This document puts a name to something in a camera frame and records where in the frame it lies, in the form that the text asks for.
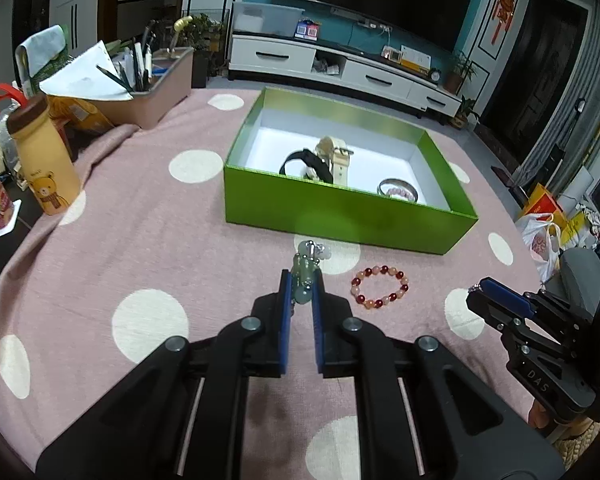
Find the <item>white plastic bag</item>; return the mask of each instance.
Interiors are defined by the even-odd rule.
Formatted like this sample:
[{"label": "white plastic bag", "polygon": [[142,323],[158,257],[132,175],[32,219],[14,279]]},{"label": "white plastic bag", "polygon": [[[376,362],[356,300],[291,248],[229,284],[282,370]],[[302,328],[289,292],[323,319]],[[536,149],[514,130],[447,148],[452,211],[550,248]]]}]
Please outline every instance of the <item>white plastic bag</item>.
[{"label": "white plastic bag", "polygon": [[540,280],[548,282],[560,255],[560,228],[554,223],[554,216],[547,213],[524,215],[516,222],[516,228],[536,264]]}]

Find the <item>flower pot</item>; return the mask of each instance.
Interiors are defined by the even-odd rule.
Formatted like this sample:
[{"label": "flower pot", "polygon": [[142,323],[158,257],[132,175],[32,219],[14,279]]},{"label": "flower pot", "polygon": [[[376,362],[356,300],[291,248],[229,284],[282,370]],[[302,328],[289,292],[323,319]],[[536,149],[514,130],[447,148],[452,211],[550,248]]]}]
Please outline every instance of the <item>flower pot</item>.
[{"label": "flower pot", "polygon": [[460,116],[451,117],[449,119],[449,124],[451,124],[457,130],[462,130],[466,126],[468,121],[469,121],[469,119],[467,118],[466,115],[460,115]]},{"label": "flower pot", "polygon": [[456,72],[450,72],[445,79],[444,88],[451,94],[458,94],[462,86],[462,76]]},{"label": "flower pot", "polygon": [[206,88],[206,74],[209,69],[210,56],[211,53],[206,50],[197,50],[193,53],[191,88]]}]

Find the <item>bottle lid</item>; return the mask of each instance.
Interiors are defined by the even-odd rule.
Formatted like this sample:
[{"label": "bottle lid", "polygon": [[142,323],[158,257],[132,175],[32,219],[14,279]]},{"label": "bottle lid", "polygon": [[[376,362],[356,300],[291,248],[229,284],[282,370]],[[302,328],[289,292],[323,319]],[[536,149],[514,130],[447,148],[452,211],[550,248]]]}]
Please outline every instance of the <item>bottle lid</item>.
[{"label": "bottle lid", "polygon": [[10,135],[17,134],[21,129],[45,113],[47,107],[46,94],[40,93],[34,95],[24,105],[9,115],[7,118],[7,131]]}]

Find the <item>white polka dot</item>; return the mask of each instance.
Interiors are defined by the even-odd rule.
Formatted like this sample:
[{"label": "white polka dot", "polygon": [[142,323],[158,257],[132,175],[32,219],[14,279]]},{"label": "white polka dot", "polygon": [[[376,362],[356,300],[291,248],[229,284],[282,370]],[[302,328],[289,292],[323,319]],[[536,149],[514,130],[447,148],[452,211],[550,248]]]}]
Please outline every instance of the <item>white polka dot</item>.
[{"label": "white polka dot", "polygon": [[69,209],[66,210],[62,219],[58,225],[67,225],[75,222],[80,215],[84,212],[84,208],[87,205],[87,194],[82,190],[80,195],[76,197],[74,203],[69,206]]},{"label": "white polka dot", "polygon": [[511,252],[511,248],[502,236],[497,233],[491,233],[489,235],[489,245],[491,246],[493,254],[495,254],[496,258],[503,264],[509,266],[513,263],[513,253]]},{"label": "white polka dot", "polygon": [[13,395],[19,399],[29,396],[31,369],[29,356],[17,336],[11,334],[0,339],[0,376]]},{"label": "white polka dot", "polygon": [[360,480],[358,418],[345,416],[320,428],[304,461],[316,480]]},{"label": "white polka dot", "polygon": [[449,166],[451,167],[453,172],[456,174],[456,178],[460,182],[462,182],[463,184],[468,184],[469,182],[471,182],[469,175],[467,175],[466,172],[460,166],[458,166],[457,164],[454,164],[452,162],[449,163]]},{"label": "white polka dot", "polygon": [[154,288],[136,290],[120,302],[111,320],[113,340],[139,363],[172,335],[189,337],[189,320],[181,304]]},{"label": "white polka dot", "polygon": [[207,104],[212,105],[218,110],[227,112],[229,110],[237,110],[238,108],[242,108],[244,106],[244,101],[237,95],[216,94],[209,99]]},{"label": "white polka dot", "polygon": [[186,184],[198,184],[212,179],[222,171],[222,158],[216,152],[188,150],[177,154],[169,163],[169,173]]},{"label": "white polka dot", "polygon": [[323,274],[342,274],[356,267],[360,261],[360,245],[337,240],[327,240],[315,236],[295,235],[294,247],[298,252],[298,245],[305,240],[313,240],[317,244],[325,244],[331,248],[331,258],[320,262]]},{"label": "white polka dot", "polygon": [[475,339],[484,328],[484,320],[466,306],[468,291],[455,288],[445,300],[445,317],[449,328],[462,339]]}]

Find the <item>beaded bracelet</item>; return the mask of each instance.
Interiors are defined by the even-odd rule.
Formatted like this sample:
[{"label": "beaded bracelet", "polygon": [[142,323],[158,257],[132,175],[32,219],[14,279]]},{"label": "beaded bracelet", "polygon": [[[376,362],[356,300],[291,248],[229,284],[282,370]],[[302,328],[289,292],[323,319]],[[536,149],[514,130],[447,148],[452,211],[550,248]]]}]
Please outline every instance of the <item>beaded bracelet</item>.
[{"label": "beaded bracelet", "polygon": [[[380,300],[368,300],[363,294],[360,294],[360,283],[372,274],[378,273],[395,276],[398,281],[400,281],[400,288]],[[404,296],[407,290],[409,290],[409,279],[404,275],[404,272],[397,270],[395,267],[387,267],[386,265],[383,265],[382,267],[374,266],[373,269],[367,267],[365,270],[360,270],[360,272],[356,274],[356,277],[351,280],[351,295],[356,298],[357,303],[363,304],[366,309],[380,308],[383,305],[389,304],[390,301],[398,300],[398,298]]]}]

